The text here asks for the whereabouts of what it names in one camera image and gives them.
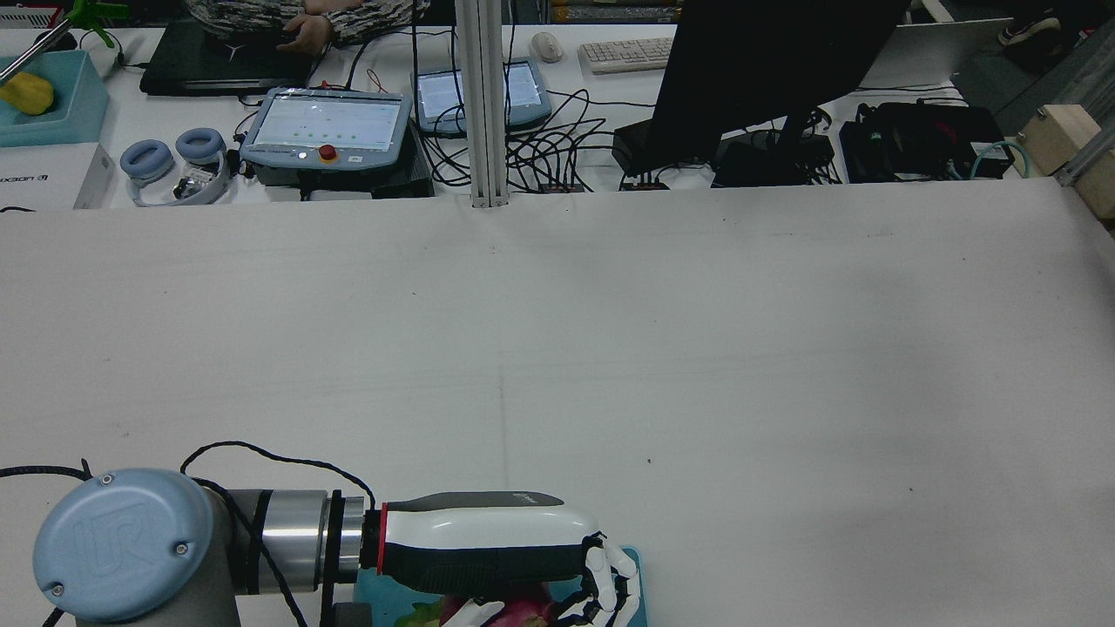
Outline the person's left hand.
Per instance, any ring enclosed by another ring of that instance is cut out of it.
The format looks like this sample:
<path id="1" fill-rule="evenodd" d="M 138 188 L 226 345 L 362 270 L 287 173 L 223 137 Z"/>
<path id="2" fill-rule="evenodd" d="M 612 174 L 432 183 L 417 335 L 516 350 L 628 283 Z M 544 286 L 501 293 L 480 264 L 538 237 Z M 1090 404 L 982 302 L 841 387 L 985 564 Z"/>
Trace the person's left hand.
<path id="1" fill-rule="evenodd" d="M 294 40 L 278 44 L 275 50 L 319 58 L 334 40 L 334 27 L 322 15 L 299 13 L 287 21 L 283 31 L 294 35 Z"/>

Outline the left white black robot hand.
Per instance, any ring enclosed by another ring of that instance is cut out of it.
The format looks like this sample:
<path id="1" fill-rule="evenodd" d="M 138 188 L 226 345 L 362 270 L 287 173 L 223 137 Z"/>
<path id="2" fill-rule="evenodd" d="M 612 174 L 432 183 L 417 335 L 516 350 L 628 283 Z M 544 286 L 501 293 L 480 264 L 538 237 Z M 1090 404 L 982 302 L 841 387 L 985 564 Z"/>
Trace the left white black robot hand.
<path id="1" fill-rule="evenodd" d="M 555 626 L 626 626 L 642 604 L 636 560 L 597 517 L 529 489 L 386 502 L 365 515 L 360 566 L 414 590 L 460 597 L 471 626 L 529 583 L 580 580 L 558 602 Z"/>

